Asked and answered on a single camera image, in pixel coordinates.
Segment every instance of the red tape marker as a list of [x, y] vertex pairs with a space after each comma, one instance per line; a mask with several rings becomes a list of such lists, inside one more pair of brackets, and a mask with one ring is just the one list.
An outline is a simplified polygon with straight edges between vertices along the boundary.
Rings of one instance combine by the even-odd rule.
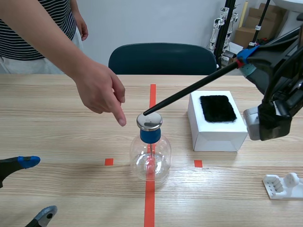
[[105, 166], [113, 166], [114, 165], [114, 159], [113, 158], [106, 158], [104, 165]]
[[198, 168], [202, 168], [203, 167], [202, 160], [195, 160], [194, 163], [195, 163], [195, 167], [198, 167]]
[[[156, 105], [156, 85], [151, 84], [150, 108]], [[155, 145], [147, 147], [147, 152], [152, 150], [155, 154]], [[155, 179], [155, 160], [151, 158], [147, 171], [148, 179]], [[144, 227], [155, 227], [155, 181], [146, 181], [145, 184], [145, 210]]]

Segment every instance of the black foam pad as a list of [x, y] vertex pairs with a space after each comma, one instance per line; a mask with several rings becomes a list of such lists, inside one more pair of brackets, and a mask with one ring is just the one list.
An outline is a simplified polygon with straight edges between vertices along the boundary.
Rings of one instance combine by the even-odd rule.
[[200, 101], [207, 122], [234, 122], [237, 119], [227, 96], [201, 96]]

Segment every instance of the glass flask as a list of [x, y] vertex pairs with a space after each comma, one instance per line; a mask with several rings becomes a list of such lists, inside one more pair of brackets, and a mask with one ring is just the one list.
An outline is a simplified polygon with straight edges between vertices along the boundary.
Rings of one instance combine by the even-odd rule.
[[142, 180], [164, 178], [171, 165], [171, 147], [161, 134], [162, 117], [158, 113], [137, 117], [140, 135], [134, 138], [130, 150], [132, 171]]

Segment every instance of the wooden table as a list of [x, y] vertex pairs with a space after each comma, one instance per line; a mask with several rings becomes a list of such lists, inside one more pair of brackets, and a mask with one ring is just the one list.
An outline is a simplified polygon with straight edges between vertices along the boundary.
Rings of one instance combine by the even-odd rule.
[[[120, 76], [128, 124], [91, 113], [67, 76], [0, 75], [0, 159], [39, 156], [0, 189], [0, 226], [24, 227], [41, 209], [57, 205], [50, 227], [143, 227], [145, 182], [130, 172], [129, 148], [138, 135], [136, 117], [148, 108], [149, 88], [161, 101], [199, 76]], [[229, 90], [242, 113], [262, 95], [240, 76], [223, 77], [204, 89]], [[247, 138], [236, 153], [193, 152], [188, 96], [159, 111], [171, 142], [173, 163], [156, 185], [156, 227], [301, 227], [303, 201], [271, 201], [265, 174], [303, 177], [303, 115], [291, 133], [270, 141]], [[113, 158], [113, 166], [104, 166]], [[203, 168], [195, 168], [194, 160]]]

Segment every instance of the dark green chair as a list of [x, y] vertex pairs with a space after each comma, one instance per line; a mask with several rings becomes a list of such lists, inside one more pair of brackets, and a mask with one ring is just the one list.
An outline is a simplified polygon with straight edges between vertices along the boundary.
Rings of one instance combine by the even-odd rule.
[[131, 44], [117, 48], [109, 68], [120, 75], [209, 75], [216, 71], [214, 54], [187, 44]]

